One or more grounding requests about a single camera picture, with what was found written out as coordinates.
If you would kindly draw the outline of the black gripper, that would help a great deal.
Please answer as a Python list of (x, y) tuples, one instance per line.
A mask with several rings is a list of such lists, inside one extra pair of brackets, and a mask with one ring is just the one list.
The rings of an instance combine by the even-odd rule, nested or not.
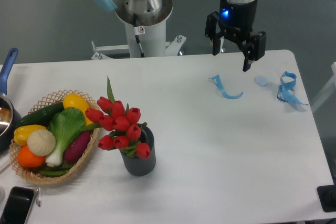
[(245, 57), (243, 72), (265, 55), (266, 32), (253, 33), (257, 3), (257, 0), (243, 4), (220, 0), (219, 13), (212, 12), (206, 19), (205, 36), (212, 42), (212, 55), (221, 52), (224, 38), (234, 42)]

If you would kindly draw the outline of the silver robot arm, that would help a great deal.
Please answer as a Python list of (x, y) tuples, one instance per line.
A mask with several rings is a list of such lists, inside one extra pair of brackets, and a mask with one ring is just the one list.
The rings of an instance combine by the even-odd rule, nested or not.
[[(124, 23), (132, 58), (175, 55), (177, 44), (166, 43), (166, 20), (172, 13), (172, 0), (94, 0), (106, 12), (116, 12)], [(205, 36), (220, 53), (224, 40), (235, 43), (243, 53), (243, 70), (265, 54), (266, 33), (253, 32), (258, 0), (220, 0), (219, 9), (207, 16)]]

